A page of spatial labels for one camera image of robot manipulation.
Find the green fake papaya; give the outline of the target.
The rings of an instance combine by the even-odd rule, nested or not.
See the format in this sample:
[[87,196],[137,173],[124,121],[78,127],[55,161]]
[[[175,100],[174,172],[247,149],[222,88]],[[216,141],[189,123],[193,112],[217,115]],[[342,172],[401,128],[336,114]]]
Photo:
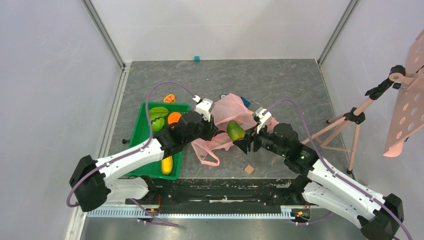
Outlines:
[[237,121],[230,120],[226,127],[226,133],[230,140],[233,142],[236,140],[243,139],[245,137],[246,131],[241,127],[241,125]]

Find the pink plastic bag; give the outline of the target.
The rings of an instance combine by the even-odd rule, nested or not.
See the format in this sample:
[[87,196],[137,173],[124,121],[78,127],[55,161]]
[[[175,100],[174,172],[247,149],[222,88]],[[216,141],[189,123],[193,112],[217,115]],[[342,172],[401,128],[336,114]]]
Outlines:
[[257,125],[253,112],[249,110],[242,98],[229,93],[214,103],[211,110],[214,124],[218,127],[217,134],[210,140],[197,139],[191,143],[192,148],[202,165],[217,167],[220,158],[214,153],[216,150],[229,150],[234,144],[232,136],[242,136],[242,131],[247,131]]

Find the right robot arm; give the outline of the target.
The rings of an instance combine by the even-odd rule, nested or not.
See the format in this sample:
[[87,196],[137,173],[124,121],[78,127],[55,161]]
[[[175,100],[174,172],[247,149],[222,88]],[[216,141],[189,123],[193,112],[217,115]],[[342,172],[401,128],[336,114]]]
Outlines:
[[246,154],[260,149],[284,158],[284,164],[298,177],[289,189],[295,204],[304,201],[343,217],[368,240],[393,240],[404,220],[402,200],[387,196],[358,183],[336,169],[326,159],[299,141],[298,133],[287,123],[244,130],[236,121],[226,128],[233,144]]

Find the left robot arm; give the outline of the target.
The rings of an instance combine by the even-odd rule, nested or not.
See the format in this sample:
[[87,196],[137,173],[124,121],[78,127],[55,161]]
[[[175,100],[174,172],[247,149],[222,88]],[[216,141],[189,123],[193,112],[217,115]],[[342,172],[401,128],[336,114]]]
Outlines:
[[112,184],[123,175],[153,162],[180,153],[191,142],[202,139],[210,141],[218,132],[214,117],[205,117],[190,110],[176,123],[156,132],[153,137],[112,156],[93,159],[82,157],[73,171],[66,204],[90,212],[113,194]]

